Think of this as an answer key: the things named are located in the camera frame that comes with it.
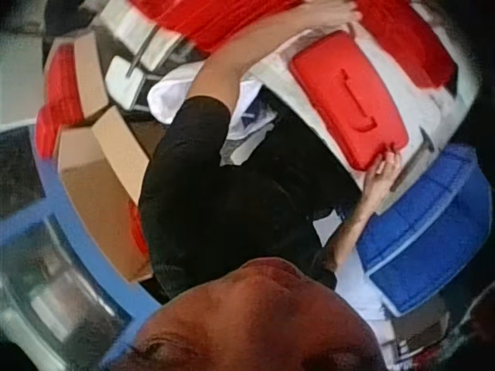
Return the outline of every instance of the red crate lid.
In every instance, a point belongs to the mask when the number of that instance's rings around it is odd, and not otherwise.
[[[391,95],[345,32],[300,52],[290,69],[353,168],[364,171],[385,149],[408,143]]]

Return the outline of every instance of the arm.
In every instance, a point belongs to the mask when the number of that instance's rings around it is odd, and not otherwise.
[[[360,18],[344,0],[314,0],[250,25],[220,47],[203,65],[188,97],[207,95],[234,111],[242,76],[281,44],[311,28],[340,26]]]
[[[324,267],[336,271],[346,261],[364,227],[375,210],[390,192],[390,187],[401,171],[401,156],[387,152],[385,159],[378,156],[364,180],[364,190],[352,216],[345,220],[325,245]]]

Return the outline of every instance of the open cardboard box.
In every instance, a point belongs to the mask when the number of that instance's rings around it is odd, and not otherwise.
[[[152,138],[152,148],[143,148],[116,107],[92,127],[60,133],[58,172],[67,195],[101,252],[130,282],[152,275],[149,257],[132,237],[128,203],[138,203],[156,134],[156,129],[141,130],[144,146],[146,137]]]

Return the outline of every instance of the wrist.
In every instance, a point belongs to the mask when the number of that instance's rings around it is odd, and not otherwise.
[[[354,213],[360,220],[368,220],[374,214],[376,207],[366,196],[362,196],[356,205]]]
[[[318,26],[315,24],[315,12],[311,10],[307,4],[302,4],[288,12],[291,14],[291,17],[294,18],[294,23],[301,32]]]

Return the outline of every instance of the person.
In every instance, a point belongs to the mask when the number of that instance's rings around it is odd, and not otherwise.
[[[312,221],[358,192],[310,128],[283,115],[241,166],[220,166],[220,149],[251,66],[305,29],[359,18],[352,2],[313,0],[248,26],[204,63],[152,156],[138,206],[154,275],[169,298],[257,257],[283,258],[335,288],[333,272],[388,191],[400,155],[390,151],[371,166],[354,216],[322,249]]]
[[[388,194],[400,155],[376,159],[324,249],[312,220],[352,182],[297,117],[284,116],[242,166],[219,166],[248,69],[305,29],[359,18],[353,3],[313,0],[248,26],[205,62],[139,203],[153,269],[173,299],[108,370],[384,369],[373,332],[333,292],[333,272]]]

